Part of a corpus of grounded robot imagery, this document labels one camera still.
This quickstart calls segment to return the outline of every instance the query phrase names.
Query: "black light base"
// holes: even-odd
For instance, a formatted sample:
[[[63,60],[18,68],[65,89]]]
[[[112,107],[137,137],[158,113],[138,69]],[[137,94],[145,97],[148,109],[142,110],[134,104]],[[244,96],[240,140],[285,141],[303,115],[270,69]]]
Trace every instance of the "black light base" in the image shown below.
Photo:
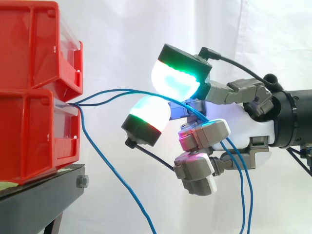
[[[131,136],[126,141],[126,145],[132,149],[135,147],[133,142],[154,146],[161,135],[161,131],[154,126],[131,114],[128,115],[121,128]]]

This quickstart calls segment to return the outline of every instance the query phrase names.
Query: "black cable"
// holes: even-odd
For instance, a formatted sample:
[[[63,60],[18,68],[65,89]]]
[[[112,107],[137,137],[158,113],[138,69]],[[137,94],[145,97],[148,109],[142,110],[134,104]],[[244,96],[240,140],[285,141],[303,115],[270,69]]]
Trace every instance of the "black cable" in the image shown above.
[[[223,57],[220,53],[218,53],[214,50],[208,49],[206,47],[202,47],[198,55],[205,60],[208,60],[208,59],[222,60],[224,62],[227,62],[227,63],[234,65],[235,67],[238,67],[239,69],[247,72],[249,75],[251,75],[252,77],[257,79],[258,81],[262,82],[265,85],[265,87],[269,91],[271,91],[272,93],[273,92],[279,92],[279,91],[283,90],[283,87],[280,85],[280,83],[278,83],[277,77],[273,74],[266,74],[264,78],[261,78],[256,73],[254,73],[253,71],[251,71],[247,67],[243,66],[242,64],[240,64],[240,63],[238,63],[232,59]]]
[[[151,156],[153,159],[156,159],[158,162],[160,162],[162,165],[168,167],[171,171],[174,172],[174,168],[172,166],[170,166],[168,163],[166,163],[164,160],[162,160],[161,158],[157,157],[156,155],[154,155],[153,153],[149,152],[148,150],[144,149],[143,147],[136,145],[135,146],[138,150],[141,150],[143,153],[146,153],[148,156]]]
[[[244,72],[247,72],[249,75],[251,75],[252,77],[254,77],[255,79],[257,79],[258,81],[261,81],[262,83],[264,83],[265,85],[270,85],[271,83],[267,82],[266,80],[264,80],[263,78],[261,78],[260,76],[258,76],[256,73],[254,73],[253,71],[251,71],[250,69],[248,69],[247,67],[243,66],[242,64],[221,56],[220,60],[225,61],[227,63],[230,63],[232,65],[234,65],[235,67],[238,67],[239,69],[243,70]]]
[[[294,152],[294,153],[296,153],[296,154],[298,154],[298,155],[300,155],[300,156],[303,156],[303,157],[306,157],[306,156],[307,156],[305,153],[300,152],[300,151],[298,151],[298,150],[295,150],[295,149],[292,148],[292,147],[289,147],[289,148],[287,148],[287,149],[290,150],[290,151],[292,151],[292,152]]]
[[[303,164],[302,161],[289,149],[286,149],[288,153],[296,160],[297,163],[312,177],[312,172]]]

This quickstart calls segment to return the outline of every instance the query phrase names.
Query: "cable connector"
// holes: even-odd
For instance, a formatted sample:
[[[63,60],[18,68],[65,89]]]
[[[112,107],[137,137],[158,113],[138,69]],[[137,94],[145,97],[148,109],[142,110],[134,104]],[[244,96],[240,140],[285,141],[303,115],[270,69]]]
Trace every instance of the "cable connector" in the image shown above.
[[[198,56],[201,56],[203,59],[208,60],[208,59],[213,59],[213,60],[220,60],[221,59],[221,54],[218,52],[208,49],[206,47],[202,47]]]

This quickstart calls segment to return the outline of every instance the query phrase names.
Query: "robotic hand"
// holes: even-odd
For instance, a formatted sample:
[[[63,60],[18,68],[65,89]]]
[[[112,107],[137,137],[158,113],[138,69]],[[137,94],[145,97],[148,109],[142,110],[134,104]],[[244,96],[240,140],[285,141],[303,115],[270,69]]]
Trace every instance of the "robotic hand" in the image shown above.
[[[204,47],[194,57],[201,62],[222,58]],[[169,103],[170,120],[187,117],[179,132],[185,153],[175,159],[174,170],[189,193],[209,195],[216,191],[211,176],[237,170],[227,153],[220,158],[212,157],[214,151],[223,150],[219,142],[228,135],[248,169],[256,169],[268,160],[269,147],[301,146],[308,165],[312,166],[312,90],[288,92],[274,75],[266,75],[264,81],[268,80],[267,85],[255,78],[239,79],[227,85],[209,79],[202,83],[192,99],[184,103],[213,120],[211,124],[202,124],[185,108]],[[232,154],[239,161],[238,155]]]
[[[209,59],[229,62],[254,78],[227,85],[210,80]],[[205,47],[192,56],[167,44],[153,69],[152,81],[162,95],[183,101],[210,120],[203,123],[192,109],[169,102],[170,120],[187,118],[178,133],[185,152],[175,159],[174,171],[189,193],[210,195],[216,191],[214,176],[237,169],[227,153],[220,158],[212,156],[214,151],[223,150],[220,141],[227,137],[239,149],[248,169],[256,169],[271,156],[269,147],[293,150],[289,147],[300,146],[300,155],[312,171],[312,90],[288,92],[273,74],[260,78]],[[122,126],[128,133],[126,144],[131,148],[137,144],[154,146],[161,132],[129,117]],[[239,161],[235,151],[231,153]]]

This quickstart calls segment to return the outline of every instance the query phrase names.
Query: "black shelf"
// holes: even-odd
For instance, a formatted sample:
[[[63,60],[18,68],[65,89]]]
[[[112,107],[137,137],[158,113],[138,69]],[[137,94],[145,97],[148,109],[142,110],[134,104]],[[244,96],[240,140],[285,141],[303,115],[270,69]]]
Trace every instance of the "black shelf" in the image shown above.
[[[0,234],[37,234],[60,222],[62,212],[84,191],[77,183],[77,178],[84,175],[84,165],[72,164],[66,169],[69,170],[1,191]],[[58,233],[58,229],[47,229],[45,233]]]

